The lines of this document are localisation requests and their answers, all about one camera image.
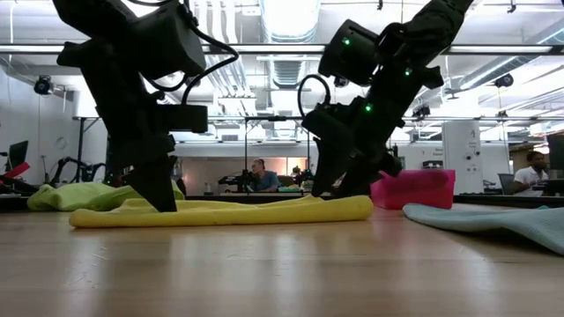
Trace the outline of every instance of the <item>wooden table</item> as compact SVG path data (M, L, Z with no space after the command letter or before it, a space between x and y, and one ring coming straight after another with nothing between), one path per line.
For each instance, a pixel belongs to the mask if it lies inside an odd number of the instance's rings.
M0 316L564 316L562 257L398 211L127 230L73 231L67 218L0 216Z

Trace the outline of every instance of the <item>man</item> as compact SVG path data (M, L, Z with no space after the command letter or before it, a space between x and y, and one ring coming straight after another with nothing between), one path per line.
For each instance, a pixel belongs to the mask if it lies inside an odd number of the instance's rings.
M272 171L264 169L264 160L255 159L251 166L255 181L251 182L250 187L256 192L273 193L278 191L278 176Z
M522 168L515 173L513 181L513 194L519 196L541 196L542 190L532 190L532 187L541 181L548 180L545 172L545 154L539 151L532 151L527 154L529 167Z

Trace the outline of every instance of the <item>yellow towel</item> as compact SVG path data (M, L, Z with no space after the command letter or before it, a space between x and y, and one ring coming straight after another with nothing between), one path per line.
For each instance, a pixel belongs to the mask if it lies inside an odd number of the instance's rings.
M366 196L330 201L307 196L258 205L176 201L176 205L178 212L157 212L144 199L128 199L110 212L77 210L69 223L77 228L291 224L363 220L374 210Z
M173 189L175 199L184 199L184 195L174 182ZM74 211L81 208L108 211L121 206L130 198L141 198L131 186L113 188L97 182L86 182L68 184L55 189L43 185L37 193L27 199L27 207L33 211Z

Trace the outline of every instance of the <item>lime green cloth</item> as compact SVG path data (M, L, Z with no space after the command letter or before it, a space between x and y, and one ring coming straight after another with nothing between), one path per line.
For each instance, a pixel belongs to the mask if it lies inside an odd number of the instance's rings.
M174 198L183 200L184 195L173 183ZM43 185L27 200L33 211L74 211L88 209L108 211L117 208L130 198L142 198L131 186L113 188L97 182L68 184L60 188Z

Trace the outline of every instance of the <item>black cable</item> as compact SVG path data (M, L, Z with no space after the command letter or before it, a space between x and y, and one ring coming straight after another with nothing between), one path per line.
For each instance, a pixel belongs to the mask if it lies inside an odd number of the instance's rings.
M147 82L149 82L149 84L151 84L151 86L155 87L155 89L158 89L162 92L176 92L177 90L180 89L180 87L182 87L182 85L186 84L186 82L188 81L189 76L184 74L184 76L182 77L182 80L180 81L180 83L172 86L172 87L165 87L163 85L159 85L157 83L155 83L153 80L151 79L146 79Z
M239 52L237 52L234 48L230 47L229 45L227 45L226 43L222 43L220 41L215 40L214 38L212 38L211 36L203 33L202 31L200 31L197 28L197 25L194 23L193 20L190 21L190 28L192 29L192 31L194 31L194 33L202 40L207 41L208 43L212 44L215 47L221 48L229 53L231 53L233 56L227 58L225 61L219 62L213 66L211 66L209 69L204 70L203 73L201 73L200 75L196 76L194 79L192 79L192 81L188 84L188 87L186 87L186 90L184 91L184 94L182 95L182 102L181 105L186 106L186 103L188 101L188 95L190 94L190 91L192 90L192 88L194 88L194 86L204 77L210 75L211 73L213 73L215 70L218 70L224 66L227 66L230 63L235 62L236 60L239 59Z
M165 5L165 4L170 4L174 0L163 0L163 1L159 1L159 2L146 2L146 1L140 1L140 0L128 0L128 1L131 2L132 4L139 4L139 5L150 6L150 7L160 7L160 6Z
M323 99L323 104L329 105L330 102L331 102L331 91L330 91L330 88L329 88L329 85L327 84L327 82L321 76L316 75L316 74L309 74L309 75L305 76L301 80L300 86L298 87L298 109L300 110L300 114L301 114L302 118L305 118L306 114L303 112L303 106L301 104L301 91L303 90L303 86L306 84L306 82L310 78L317 79L317 81L319 81L320 83L323 84L323 88L325 88L325 98Z

